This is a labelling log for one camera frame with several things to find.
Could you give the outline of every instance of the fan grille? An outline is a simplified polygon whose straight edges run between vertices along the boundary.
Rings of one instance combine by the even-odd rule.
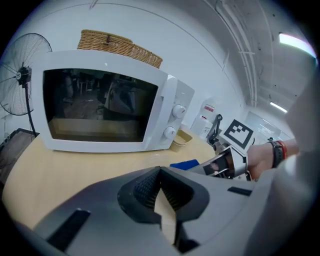
[[[50,44],[43,36],[36,33],[25,34],[7,47],[0,60],[0,105],[8,113],[16,116],[28,113],[26,91],[22,85],[19,85],[20,77],[17,74],[22,67],[29,67],[32,70],[34,59],[48,52],[52,52]],[[26,85],[30,111],[32,111],[31,81]]]

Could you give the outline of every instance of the hand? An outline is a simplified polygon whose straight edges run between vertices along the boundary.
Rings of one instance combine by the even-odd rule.
[[[252,145],[247,151],[248,171],[253,180],[258,179],[262,172],[270,170],[274,161],[271,143]]]

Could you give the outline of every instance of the white wall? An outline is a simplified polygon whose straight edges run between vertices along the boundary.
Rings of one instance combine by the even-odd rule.
[[[245,71],[240,68],[241,57],[229,31],[204,1],[100,0],[89,9],[91,2],[46,1],[26,19],[12,40],[38,33],[53,51],[64,51],[77,49],[83,29],[124,36],[161,56],[161,70],[195,89],[185,125],[192,125],[202,102],[212,96],[219,100],[225,120],[244,110],[247,84]],[[224,67],[227,51],[229,61]],[[9,116],[6,122],[8,130],[30,129],[27,116]]]

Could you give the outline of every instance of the microwave control panel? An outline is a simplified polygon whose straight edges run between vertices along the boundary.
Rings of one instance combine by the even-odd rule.
[[[161,145],[171,144],[175,138],[184,116],[187,113],[194,93],[194,89],[185,83],[178,81],[171,114],[160,140]]]

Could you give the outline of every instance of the human arm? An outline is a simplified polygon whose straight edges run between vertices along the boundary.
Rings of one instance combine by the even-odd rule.
[[[283,141],[287,157],[299,153],[299,147],[295,139]],[[273,146],[271,143],[252,145],[248,152],[248,171],[252,179],[258,179],[262,172],[270,170],[274,161]]]

